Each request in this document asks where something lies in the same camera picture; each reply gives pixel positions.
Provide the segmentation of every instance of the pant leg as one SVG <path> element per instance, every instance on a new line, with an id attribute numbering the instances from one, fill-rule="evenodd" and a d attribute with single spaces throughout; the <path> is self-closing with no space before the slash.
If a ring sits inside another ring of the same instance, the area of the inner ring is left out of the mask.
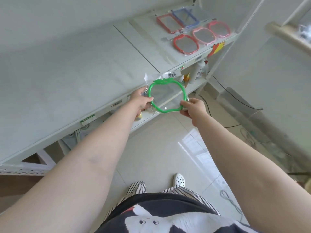
<path id="1" fill-rule="evenodd" d="M 107 217 L 112 213 L 112 211 L 119 205 L 121 204 L 124 200 L 128 199 L 131 196 L 134 196 L 136 194 L 145 194 L 147 193 L 147 188 L 146 184 L 143 181 L 138 181 L 134 182 L 133 184 L 130 185 L 130 187 L 127 190 L 126 195 L 119 200 L 119 202 L 112 207 L 106 214 L 104 221 L 107 219 Z"/>
<path id="2" fill-rule="evenodd" d="M 192 191 L 186 187 L 175 185 L 171 188 L 164 190 L 163 193 L 180 194 L 180 195 L 189 197 L 191 199 L 197 200 L 200 203 L 202 203 L 202 204 L 206 205 L 207 207 L 211 208 L 212 210 L 214 210 L 218 215 L 220 215 L 218 210 L 216 208 L 214 208 L 214 206 L 210 202 L 208 202 L 206 199 L 204 199 L 198 193 L 196 193 L 196 192 L 194 192 L 194 191 Z"/>

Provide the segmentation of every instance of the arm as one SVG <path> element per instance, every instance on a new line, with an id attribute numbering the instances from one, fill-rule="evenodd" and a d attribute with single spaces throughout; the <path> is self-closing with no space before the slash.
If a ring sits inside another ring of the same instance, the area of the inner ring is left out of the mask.
<path id="1" fill-rule="evenodd" d="M 263 232 L 310 232 L 311 196 L 271 160 L 210 117 L 203 101 L 182 101 L 248 222 Z"/>
<path id="2" fill-rule="evenodd" d="M 0 216 L 2 232 L 88 232 L 109 192 L 145 88 L 88 135 Z"/>

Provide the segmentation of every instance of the white cartoon character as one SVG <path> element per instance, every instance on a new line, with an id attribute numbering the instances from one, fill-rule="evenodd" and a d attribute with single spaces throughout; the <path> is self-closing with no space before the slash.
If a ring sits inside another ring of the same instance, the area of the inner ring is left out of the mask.
<path id="1" fill-rule="evenodd" d="M 129 233 L 169 233 L 171 228 L 174 232 L 206 233 L 215 232 L 222 227 L 237 225 L 243 232 L 254 232 L 238 221 L 220 217 L 211 213 L 186 212 L 168 217 L 152 216 L 140 205 L 131 208 L 137 216 L 125 219 L 125 225 Z"/>

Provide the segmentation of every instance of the person's right hand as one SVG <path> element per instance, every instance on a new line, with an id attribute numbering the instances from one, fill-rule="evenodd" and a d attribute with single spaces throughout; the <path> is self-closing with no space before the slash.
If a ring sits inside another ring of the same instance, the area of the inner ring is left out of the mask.
<path id="1" fill-rule="evenodd" d="M 189 98 L 189 102 L 181 101 L 180 104 L 187 110 L 180 110 L 180 113 L 192 119 L 193 126 L 196 127 L 197 118 L 201 115 L 208 115 L 203 101 L 196 98 Z"/>

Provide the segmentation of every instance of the person's left hand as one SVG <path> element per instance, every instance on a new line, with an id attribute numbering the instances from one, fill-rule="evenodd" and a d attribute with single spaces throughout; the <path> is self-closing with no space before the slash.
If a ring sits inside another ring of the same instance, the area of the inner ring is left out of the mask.
<path id="1" fill-rule="evenodd" d="M 140 115 L 141 110 L 149 108 L 150 104 L 147 103 L 153 101 L 153 97 L 142 96 L 142 93 L 146 90 L 147 87 L 142 87 L 131 94 L 130 101 L 138 107 L 137 115 Z"/>

